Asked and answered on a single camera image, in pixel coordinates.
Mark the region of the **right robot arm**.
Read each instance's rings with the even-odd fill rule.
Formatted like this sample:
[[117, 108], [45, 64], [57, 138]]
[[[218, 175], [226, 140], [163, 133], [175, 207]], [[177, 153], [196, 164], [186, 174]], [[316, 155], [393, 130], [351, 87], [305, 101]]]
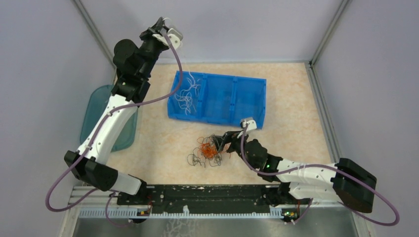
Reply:
[[283, 203], [295, 199], [317, 198], [340, 202], [352, 210], [371, 213], [374, 204], [376, 177], [348, 158], [337, 163], [299, 163], [268, 153], [258, 140], [242, 138], [239, 131], [212, 136], [217, 151], [226, 145], [228, 153], [237, 153], [252, 171], [268, 182], [280, 182], [278, 190]]

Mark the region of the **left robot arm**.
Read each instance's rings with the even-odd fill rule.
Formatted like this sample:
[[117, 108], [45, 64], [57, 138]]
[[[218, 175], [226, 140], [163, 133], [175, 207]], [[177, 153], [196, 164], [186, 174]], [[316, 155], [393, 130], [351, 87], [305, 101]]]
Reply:
[[77, 151], [68, 151], [64, 156], [65, 163], [78, 180], [101, 191], [126, 193], [136, 204], [143, 204], [148, 198], [146, 183], [107, 166], [107, 162], [125, 124], [144, 105], [151, 71], [160, 54], [170, 48], [166, 40], [168, 32], [165, 19], [160, 17], [140, 34], [141, 46], [130, 39], [117, 42], [113, 63], [118, 79], [105, 110]]

